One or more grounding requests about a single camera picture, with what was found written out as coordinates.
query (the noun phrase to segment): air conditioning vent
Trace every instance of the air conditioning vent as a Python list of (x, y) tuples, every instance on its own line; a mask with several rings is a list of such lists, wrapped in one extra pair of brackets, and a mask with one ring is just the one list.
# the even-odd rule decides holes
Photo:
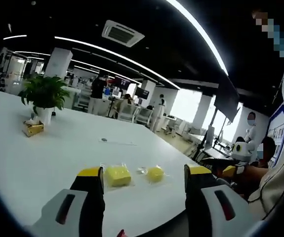
[(102, 37), (123, 44), (126, 47), (132, 47), (145, 36), (129, 27), (107, 20)]

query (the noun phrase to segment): tissue box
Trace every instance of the tissue box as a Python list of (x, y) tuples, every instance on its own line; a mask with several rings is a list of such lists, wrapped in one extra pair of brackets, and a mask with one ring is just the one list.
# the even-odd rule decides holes
[(147, 179), (151, 183), (157, 183), (163, 178), (163, 170), (159, 167), (152, 167), (148, 169)]
[(125, 166), (109, 166), (105, 177), (112, 187), (125, 186), (131, 182), (131, 175)]
[(36, 125), (30, 125), (30, 124), (25, 123), (23, 126), (24, 127), (22, 131), (24, 132), (25, 135), (27, 135), (27, 137), (31, 137), (35, 134), (38, 134), (44, 131), (44, 124), (41, 122), (39, 122), (39, 124), (36, 124)]

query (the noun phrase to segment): office chair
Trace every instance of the office chair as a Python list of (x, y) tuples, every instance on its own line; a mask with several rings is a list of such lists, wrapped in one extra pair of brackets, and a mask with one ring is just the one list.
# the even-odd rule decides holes
[(134, 122), (138, 107), (135, 105), (125, 104), (120, 108), (118, 120)]
[(136, 115), (135, 122), (148, 126), (152, 114), (153, 114), (152, 110), (141, 108)]
[(179, 129), (179, 126), (182, 123), (182, 119), (176, 118), (176, 120), (170, 120), (166, 127), (165, 134), (172, 134), (172, 137), (176, 136), (176, 131)]

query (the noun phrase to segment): ceiling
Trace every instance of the ceiling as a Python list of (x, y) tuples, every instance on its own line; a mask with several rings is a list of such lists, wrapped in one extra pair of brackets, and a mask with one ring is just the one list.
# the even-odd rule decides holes
[[(260, 26), (256, 26), (251, 16), (253, 9), (263, 6), (258, 1), (249, 1), (248, 4), (230, 0), (179, 2), (211, 38), (230, 80), (240, 89), (241, 101), (259, 112), (272, 114), (277, 104), (282, 102), (278, 97), (272, 105), (283, 76), (284, 58), (274, 51), (273, 40), (268, 39)], [(278, 11), (283, 7), (279, 4), (278, 1), (277, 6), (265, 9), (271, 9), (274, 19), (278, 19), (275, 22), (284, 31), (284, 14)], [(159, 86), (174, 88), (153, 73), (122, 58), (87, 45), (55, 39), (54, 36), (79, 40), (138, 62), (181, 88), (201, 90), (205, 94), (216, 92), (217, 83), (222, 78), (220, 75), (224, 73), (199, 32), (165, 0), (37, 0), (35, 5), (30, 1), (15, 0), (4, 7), (5, 12), (1, 15), (11, 24), (12, 33), (4, 27), (0, 36), (27, 35), (2, 42), (13, 51), (50, 54), (54, 47), (62, 47), (72, 51), (74, 60), (133, 79), (143, 78), (140, 74), (143, 73), (161, 83)], [(145, 37), (131, 48), (103, 38), (101, 34), (107, 20), (130, 27)], [(71, 62), (70, 67), (73, 65), (90, 68)]]

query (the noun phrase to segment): potted plant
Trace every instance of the potted plant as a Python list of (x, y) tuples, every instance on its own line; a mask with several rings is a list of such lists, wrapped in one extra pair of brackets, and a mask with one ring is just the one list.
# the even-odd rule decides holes
[(33, 103), (33, 111), (39, 116), (44, 125), (49, 125), (51, 114), (55, 107), (62, 110), (65, 96), (69, 97), (69, 92), (62, 89), (66, 84), (59, 77), (43, 77), (36, 75), (27, 79), (24, 84), (25, 90), (19, 93), (24, 105)]

